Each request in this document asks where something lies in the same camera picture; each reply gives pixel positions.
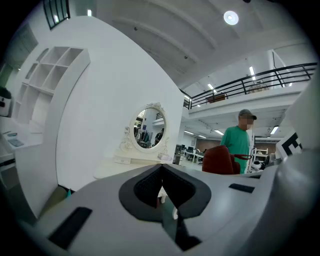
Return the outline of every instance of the floor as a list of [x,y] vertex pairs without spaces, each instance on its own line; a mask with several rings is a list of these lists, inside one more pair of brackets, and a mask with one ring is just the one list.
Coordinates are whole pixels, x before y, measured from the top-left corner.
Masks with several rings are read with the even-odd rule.
[[188,161],[186,157],[183,158],[181,165],[186,168],[194,169],[197,171],[202,171],[202,164],[192,162],[192,160]]

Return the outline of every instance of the ceiling beam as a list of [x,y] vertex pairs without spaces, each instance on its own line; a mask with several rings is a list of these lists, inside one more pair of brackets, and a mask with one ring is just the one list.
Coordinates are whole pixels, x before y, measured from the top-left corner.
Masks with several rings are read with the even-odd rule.
[[135,26],[135,27],[141,28],[145,31],[148,31],[154,35],[157,35],[158,37],[162,38],[163,40],[165,40],[169,44],[173,45],[175,48],[177,48],[179,51],[181,51],[184,55],[188,56],[193,62],[196,63],[199,60],[199,58],[193,52],[191,52],[189,49],[187,49],[185,46],[183,46],[180,42],[178,42],[177,40],[175,40],[171,36],[163,33],[162,31],[160,31],[159,29],[157,29],[155,27],[152,27],[152,26],[145,24],[143,22],[140,22],[140,21],[136,21],[136,20],[124,18],[124,17],[116,17],[113,19],[113,21],[118,22],[118,23],[122,23],[122,24],[127,24],[130,26]]
[[215,39],[213,39],[209,33],[203,29],[203,27],[196,21],[194,20],[191,16],[187,15],[185,12],[181,11],[180,9],[174,7],[172,4],[169,4],[165,1],[162,0],[145,0],[149,3],[152,3],[156,6],[159,6],[172,14],[178,16],[180,19],[182,19],[184,22],[188,23],[191,25],[195,30],[198,31],[204,37],[208,43],[211,45],[211,47],[214,49],[218,46],[218,43]]

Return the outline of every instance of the white curved wall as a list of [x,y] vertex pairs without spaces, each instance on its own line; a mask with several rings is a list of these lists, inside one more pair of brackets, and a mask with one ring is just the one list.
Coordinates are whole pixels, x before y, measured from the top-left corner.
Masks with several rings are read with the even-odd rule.
[[112,157],[134,112],[160,102],[170,122],[168,154],[178,139],[184,96],[136,43],[94,17],[78,16],[57,26],[48,40],[87,48],[83,72],[61,119],[56,169],[58,183],[78,190],[93,181],[104,157]]

